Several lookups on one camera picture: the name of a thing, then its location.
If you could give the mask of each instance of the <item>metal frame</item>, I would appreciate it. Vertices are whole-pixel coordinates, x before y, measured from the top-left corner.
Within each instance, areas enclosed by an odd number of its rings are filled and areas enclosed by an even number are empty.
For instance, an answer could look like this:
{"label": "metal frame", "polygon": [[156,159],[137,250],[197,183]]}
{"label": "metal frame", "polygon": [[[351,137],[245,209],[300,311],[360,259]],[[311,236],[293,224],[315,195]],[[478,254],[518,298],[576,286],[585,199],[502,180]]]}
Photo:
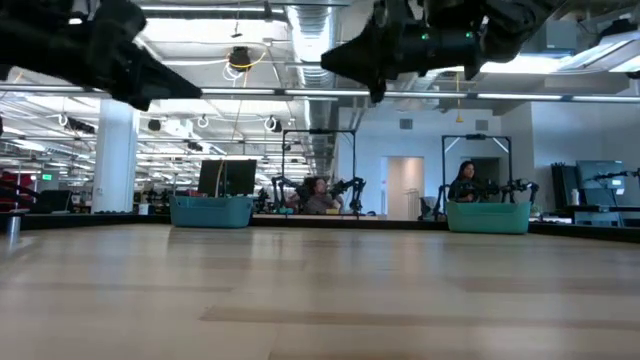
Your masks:
{"label": "metal frame", "polygon": [[[286,146],[290,143],[287,143],[287,134],[289,133],[303,133],[303,134],[309,134],[309,135],[331,135],[331,134],[336,134],[336,136],[338,134],[350,134],[351,137],[353,138],[353,143],[352,143],[352,166],[351,166],[351,172],[352,172],[352,176],[351,178],[355,178],[356,177],[356,131],[355,130],[321,130],[321,129],[312,129],[312,130],[282,130],[282,176],[285,176],[284,173],[284,168],[285,168],[285,156],[286,156]],[[360,219],[360,214],[356,214],[356,219]]]}
{"label": "metal frame", "polygon": [[[455,140],[446,146],[447,139],[454,138]],[[467,135],[442,135],[442,188],[446,191],[447,186],[447,152],[451,150],[460,139],[465,139],[467,141],[485,141],[485,140],[493,140],[502,150],[507,153],[507,157],[509,159],[509,184],[513,182],[513,156],[511,154],[511,136],[489,136],[484,134],[467,134]],[[499,140],[505,140],[507,142],[507,147]],[[446,213],[447,211],[447,201],[446,195],[445,198],[442,199],[442,210]]]}
{"label": "metal frame", "polygon": [[[110,98],[108,93],[100,90],[88,90],[75,85],[39,85],[39,84],[0,84],[0,92],[38,93],[39,95],[82,96]],[[243,96],[265,100],[285,100],[299,96],[311,99],[327,97],[364,97],[369,98],[368,90],[362,89],[282,89],[282,88],[229,88],[203,87],[201,99],[235,99]],[[599,94],[548,94],[548,93],[480,93],[455,91],[387,91],[387,99],[466,99],[466,100],[500,100],[500,101],[539,101],[539,102],[579,102],[579,103],[612,103],[639,104],[640,96],[619,96]]]}

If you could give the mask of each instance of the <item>air vent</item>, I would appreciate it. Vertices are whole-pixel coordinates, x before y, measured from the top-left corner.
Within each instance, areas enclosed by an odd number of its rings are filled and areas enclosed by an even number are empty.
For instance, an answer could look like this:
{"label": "air vent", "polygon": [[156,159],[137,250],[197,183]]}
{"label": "air vent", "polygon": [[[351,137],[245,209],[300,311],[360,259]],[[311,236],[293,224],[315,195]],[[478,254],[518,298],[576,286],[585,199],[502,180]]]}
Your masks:
{"label": "air vent", "polygon": [[413,119],[400,119],[400,129],[401,130],[413,129]]}
{"label": "air vent", "polygon": [[476,131],[489,131],[489,120],[476,120]]}

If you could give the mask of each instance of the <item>computer monitor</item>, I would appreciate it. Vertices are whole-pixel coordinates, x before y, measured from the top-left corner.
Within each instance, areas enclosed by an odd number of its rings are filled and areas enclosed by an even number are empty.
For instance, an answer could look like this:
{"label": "computer monitor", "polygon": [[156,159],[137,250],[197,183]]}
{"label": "computer monitor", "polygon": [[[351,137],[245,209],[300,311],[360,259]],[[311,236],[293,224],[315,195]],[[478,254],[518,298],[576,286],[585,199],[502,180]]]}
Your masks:
{"label": "computer monitor", "polygon": [[624,176],[605,179],[599,177],[624,171],[622,161],[584,160],[576,161],[576,166],[580,189],[615,189],[618,195],[624,192]]}
{"label": "computer monitor", "polygon": [[215,194],[218,171],[220,173],[219,195],[251,195],[256,178],[256,160],[204,160],[200,167],[198,192]]}

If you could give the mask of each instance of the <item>wall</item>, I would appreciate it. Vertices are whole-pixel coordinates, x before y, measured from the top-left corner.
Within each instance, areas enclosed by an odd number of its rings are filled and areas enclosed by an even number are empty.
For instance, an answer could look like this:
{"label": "wall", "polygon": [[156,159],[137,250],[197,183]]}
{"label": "wall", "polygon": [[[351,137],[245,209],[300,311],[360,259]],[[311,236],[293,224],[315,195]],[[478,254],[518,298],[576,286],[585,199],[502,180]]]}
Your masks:
{"label": "wall", "polygon": [[[513,178],[535,181],[531,103],[522,104],[502,116],[501,130],[502,135],[511,136]],[[503,173],[507,168],[508,166],[501,166]],[[522,201],[527,196],[518,194],[516,197],[518,201]]]}
{"label": "wall", "polygon": [[[634,93],[630,88],[619,95]],[[503,135],[514,143],[514,177],[541,186],[537,202],[545,210],[555,209],[553,163],[621,160],[627,169],[640,167],[640,105],[534,102],[505,114],[501,123]],[[624,205],[640,203],[637,180],[627,179],[619,200]]]}
{"label": "wall", "polygon": [[[437,196],[442,184],[441,135],[476,133],[475,120],[489,120],[490,135],[500,134],[500,118],[490,110],[463,110],[463,123],[457,123],[457,111],[442,114],[439,111],[398,112],[389,104],[369,109],[362,119],[356,141],[356,175],[367,185],[362,194],[363,210],[382,212],[381,159],[388,156],[424,158],[425,196]],[[400,130],[401,118],[413,119],[413,130]],[[351,109],[340,109],[340,123],[346,127]],[[338,178],[351,179],[353,154],[351,144],[341,136],[338,141]],[[457,173],[461,158],[469,156],[505,157],[506,154],[493,141],[460,140],[447,153],[447,182]]]}

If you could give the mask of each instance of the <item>black frame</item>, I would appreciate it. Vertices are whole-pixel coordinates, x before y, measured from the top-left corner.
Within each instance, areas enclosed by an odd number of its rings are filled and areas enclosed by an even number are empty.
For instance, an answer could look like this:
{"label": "black frame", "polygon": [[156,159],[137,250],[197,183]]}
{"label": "black frame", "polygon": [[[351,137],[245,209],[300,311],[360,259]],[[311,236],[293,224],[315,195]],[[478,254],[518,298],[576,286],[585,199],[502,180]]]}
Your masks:
{"label": "black frame", "polygon": [[[511,154],[511,136],[489,136],[484,134],[467,134],[467,135],[442,135],[442,188],[446,190],[447,186],[447,149],[446,141],[451,138],[464,138],[467,141],[485,141],[487,139],[505,140],[507,142],[507,157],[509,159],[509,184],[513,182],[513,157]],[[442,210],[447,211],[446,194],[442,199]]]}
{"label": "black frame", "polygon": [[286,155],[287,134],[288,133],[304,133],[309,135],[331,135],[331,134],[351,134],[353,138],[353,159],[352,159],[352,178],[356,177],[356,131],[355,130],[282,130],[282,176],[284,174],[284,157]]}

